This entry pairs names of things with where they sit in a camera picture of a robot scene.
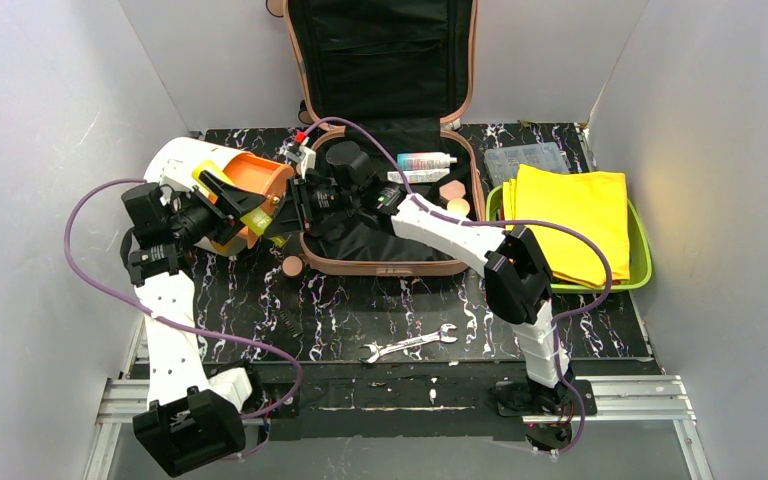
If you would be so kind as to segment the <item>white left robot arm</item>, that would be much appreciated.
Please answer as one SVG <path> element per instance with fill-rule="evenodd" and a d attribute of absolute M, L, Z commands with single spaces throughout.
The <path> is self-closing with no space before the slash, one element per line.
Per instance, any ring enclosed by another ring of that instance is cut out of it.
<path fill-rule="evenodd" d="M 140 304 L 149 310 L 148 406 L 132 426 L 139 443 L 172 478 L 244 449 L 241 413 L 253 392 L 240 366 L 205 373 L 192 331 L 195 287 L 187 271 L 199 241 L 232 240 L 243 216 L 264 197 L 235 186 L 210 162 L 192 177 L 192 187 L 147 182 L 121 196 L 133 226 L 120 257 Z"/>

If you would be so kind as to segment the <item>aluminium frame rail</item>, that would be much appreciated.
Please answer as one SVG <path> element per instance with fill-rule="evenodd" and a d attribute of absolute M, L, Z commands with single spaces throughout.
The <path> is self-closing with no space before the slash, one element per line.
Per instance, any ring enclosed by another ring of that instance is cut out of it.
<path fill-rule="evenodd" d="M 130 340 L 123 368 L 117 377 L 108 379 L 95 419 L 94 440 L 87 461 L 84 479 L 110 478 L 120 434 L 131 419 L 147 407 L 149 381 L 132 379 L 139 359 L 148 354 L 144 323 L 140 322 Z"/>

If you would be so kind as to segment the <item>pink hard-shell suitcase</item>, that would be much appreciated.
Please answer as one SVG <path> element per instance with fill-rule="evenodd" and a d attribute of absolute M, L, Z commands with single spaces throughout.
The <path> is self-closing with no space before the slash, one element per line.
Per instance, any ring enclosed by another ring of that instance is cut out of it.
<path fill-rule="evenodd" d="M 475 152 L 443 127 L 472 97 L 476 3 L 287 1 L 283 13 L 312 118 L 314 170 L 325 171 L 326 151 L 342 141 L 356 142 L 384 179 L 388 171 L 405 171 L 396 161 L 400 153 L 444 152 L 458 159 L 449 175 L 402 185 L 446 210 L 439 188 L 461 181 L 472 207 L 468 218 L 483 222 Z M 362 224 L 295 235 L 310 266 L 331 275 L 449 276 L 471 269 Z"/>

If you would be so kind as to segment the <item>cream cylindrical drum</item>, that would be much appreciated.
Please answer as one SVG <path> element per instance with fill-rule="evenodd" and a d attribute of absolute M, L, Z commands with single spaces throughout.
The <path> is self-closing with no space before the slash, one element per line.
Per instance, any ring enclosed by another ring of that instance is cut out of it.
<path fill-rule="evenodd" d="M 287 181 L 295 175 L 292 166 L 248 151 L 178 137 L 154 156 L 144 179 L 168 184 L 176 191 L 197 189 L 214 202 L 217 196 L 197 179 L 197 174 L 205 169 L 244 191 L 263 195 L 265 201 L 260 209 L 270 217 L 277 212 Z"/>

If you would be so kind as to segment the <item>silver open-end wrench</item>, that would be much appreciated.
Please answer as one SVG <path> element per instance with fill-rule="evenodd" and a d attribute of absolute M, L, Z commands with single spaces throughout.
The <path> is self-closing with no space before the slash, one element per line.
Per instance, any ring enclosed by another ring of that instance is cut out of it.
<path fill-rule="evenodd" d="M 456 325 L 447 323 L 441 325 L 440 328 L 434 332 L 411 337 L 385 346 L 380 346 L 375 343 L 366 344 L 364 345 L 364 348 L 369 350 L 369 355 L 366 358 L 361 358 L 360 361 L 365 364 L 373 364 L 378 362 L 382 357 L 398 351 L 404 351 L 430 343 L 455 343 L 457 337 L 453 335 L 453 332 L 457 329 L 458 327 Z"/>

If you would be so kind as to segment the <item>round copper compact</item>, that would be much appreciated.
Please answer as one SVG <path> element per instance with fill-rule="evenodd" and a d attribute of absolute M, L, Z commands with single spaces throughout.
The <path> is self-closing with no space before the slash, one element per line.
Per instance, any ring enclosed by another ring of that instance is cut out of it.
<path fill-rule="evenodd" d="M 453 215 L 468 218 L 472 207 L 465 198 L 454 198 L 447 201 L 446 210 Z"/>

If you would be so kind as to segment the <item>teal pink tube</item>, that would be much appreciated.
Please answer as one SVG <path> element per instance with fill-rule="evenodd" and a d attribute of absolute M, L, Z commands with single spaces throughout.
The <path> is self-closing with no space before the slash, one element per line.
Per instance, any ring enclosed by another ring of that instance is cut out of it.
<path fill-rule="evenodd" d="M 405 171 L 448 169 L 458 162 L 455 156 L 444 152 L 400 153 L 397 164 Z"/>

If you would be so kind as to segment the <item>green plastic tray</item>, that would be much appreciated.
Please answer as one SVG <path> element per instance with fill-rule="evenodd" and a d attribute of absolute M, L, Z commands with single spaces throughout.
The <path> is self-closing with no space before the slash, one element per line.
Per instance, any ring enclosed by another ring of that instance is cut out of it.
<path fill-rule="evenodd" d="M 503 187 L 495 187 L 485 201 L 485 217 L 496 221 L 502 219 Z M 614 280 L 612 292 L 630 291 L 645 286 L 651 279 L 653 264 L 650 246 L 643 223 L 631 201 L 628 201 L 628 238 L 630 245 L 630 278 Z M 572 283 L 553 283 L 552 289 L 557 294 L 598 294 L 600 288 L 590 288 Z"/>

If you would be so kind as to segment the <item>white toothpaste tube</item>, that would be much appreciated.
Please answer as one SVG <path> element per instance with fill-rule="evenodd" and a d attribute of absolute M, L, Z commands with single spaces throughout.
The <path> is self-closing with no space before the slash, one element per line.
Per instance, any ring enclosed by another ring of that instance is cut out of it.
<path fill-rule="evenodd" d="M 398 171 L 388 171 L 386 173 L 386 179 L 398 184 L 403 184 L 404 179 L 406 179 L 409 184 L 432 184 L 443 179 L 449 174 L 449 168 L 409 170 L 404 171 L 402 174 L 400 174 Z"/>

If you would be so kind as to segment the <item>black spring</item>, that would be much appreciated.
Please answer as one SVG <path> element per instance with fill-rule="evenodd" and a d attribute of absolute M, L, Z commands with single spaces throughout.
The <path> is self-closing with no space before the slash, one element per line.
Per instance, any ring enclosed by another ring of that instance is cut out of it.
<path fill-rule="evenodd" d="M 280 320 L 280 322 L 284 325 L 286 330 L 289 332 L 289 334 L 293 338 L 301 337 L 302 331 L 299 329 L 298 325 L 286 314 L 284 310 L 278 310 L 276 315 Z"/>

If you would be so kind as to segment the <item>round pink compact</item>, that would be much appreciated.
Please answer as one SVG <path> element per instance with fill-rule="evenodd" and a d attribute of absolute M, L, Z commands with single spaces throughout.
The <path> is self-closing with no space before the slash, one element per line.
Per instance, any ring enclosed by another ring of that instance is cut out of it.
<path fill-rule="evenodd" d="M 464 199 L 466 193 L 466 186 L 461 181 L 449 181 L 439 188 L 440 202 L 445 206 L 451 200 Z"/>

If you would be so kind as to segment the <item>yellow snack packet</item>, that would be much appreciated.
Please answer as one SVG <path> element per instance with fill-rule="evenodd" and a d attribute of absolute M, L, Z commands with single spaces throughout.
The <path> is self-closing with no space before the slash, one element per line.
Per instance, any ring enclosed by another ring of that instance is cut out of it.
<path fill-rule="evenodd" d="M 631 278 L 624 174 L 557 174 L 521 165 L 516 177 L 502 184 L 502 206 L 506 220 L 550 222 L 584 235 L 607 258 L 615 283 Z M 585 243 L 552 228 L 535 226 L 533 232 L 556 280 L 603 286 L 603 265 Z"/>

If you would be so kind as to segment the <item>clear plastic screw box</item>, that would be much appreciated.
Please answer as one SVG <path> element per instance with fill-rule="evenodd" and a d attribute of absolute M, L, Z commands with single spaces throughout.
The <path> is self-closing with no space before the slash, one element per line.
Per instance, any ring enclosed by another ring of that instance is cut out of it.
<path fill-rule="evenodd" d="M 494 187 L 515 179 L 521 165 L 557 174 L 570 172 L 566 154 L 554 142 L 488 149 L 484 164 Z"/>

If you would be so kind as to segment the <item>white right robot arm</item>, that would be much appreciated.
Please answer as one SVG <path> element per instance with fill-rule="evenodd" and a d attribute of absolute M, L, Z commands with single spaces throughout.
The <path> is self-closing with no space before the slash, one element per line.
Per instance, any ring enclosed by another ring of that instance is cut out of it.
<path fill-rule="evenodd" d="M 439 251 L 484 278 L 487 305 L 512 325 L 528 379 L 546 388 L 570 385 L 569 358 L 560 348 L 551 314 L 551 270 L 530 229 L 506 230 L 456 216 L 384 180 L 354 142 L 338 147 L 323 176 L 314 170 L 316 154 L 305 142 L 298 135 L 280 151 L 295 163 L 297 173 L 286 183 L 267 236 L 321 236 L 363 224 Z"/>

